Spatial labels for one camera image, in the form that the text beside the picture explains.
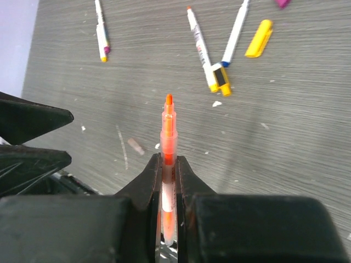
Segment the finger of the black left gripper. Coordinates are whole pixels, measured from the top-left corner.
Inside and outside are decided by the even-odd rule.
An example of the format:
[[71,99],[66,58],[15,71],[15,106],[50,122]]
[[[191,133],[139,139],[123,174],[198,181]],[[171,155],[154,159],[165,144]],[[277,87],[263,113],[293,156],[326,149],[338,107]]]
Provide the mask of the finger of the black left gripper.
[[29,193],[71,161],[65,151],[1,145],[1,196]]
[[11,145],[24,144],[73,120],[69,110],[1,93],[1,138]]

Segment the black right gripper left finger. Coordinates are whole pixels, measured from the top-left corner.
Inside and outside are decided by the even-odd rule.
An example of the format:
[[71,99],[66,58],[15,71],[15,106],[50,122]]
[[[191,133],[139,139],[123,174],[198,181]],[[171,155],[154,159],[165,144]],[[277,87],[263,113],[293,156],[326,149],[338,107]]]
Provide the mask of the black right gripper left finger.
[[144,170],[115,194],[129,199],[120,262],[160,260],[161,166],[161,155],[152,155]]

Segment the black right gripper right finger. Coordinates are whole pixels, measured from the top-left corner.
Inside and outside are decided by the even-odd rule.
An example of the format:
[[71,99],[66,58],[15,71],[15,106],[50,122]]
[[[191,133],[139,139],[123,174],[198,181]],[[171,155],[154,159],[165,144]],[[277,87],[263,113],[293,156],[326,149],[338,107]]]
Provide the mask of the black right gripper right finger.
[[193,262],[189,256],[199,254],[195,197],[216,192],[194,173],[184,156],[177,157],[175,169],[178,262]]

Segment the orange highlighter pen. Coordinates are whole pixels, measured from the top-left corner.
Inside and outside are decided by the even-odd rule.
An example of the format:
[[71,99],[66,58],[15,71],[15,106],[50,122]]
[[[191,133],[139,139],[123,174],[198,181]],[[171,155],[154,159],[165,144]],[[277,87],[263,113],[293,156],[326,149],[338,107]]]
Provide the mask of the orange highlighter pen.
[[172,246],[176,236],[176,159],[178,132],[177,114],[173,96],[167,94],[162,113],[161,157],[162,157],[162,225],[164,243]]

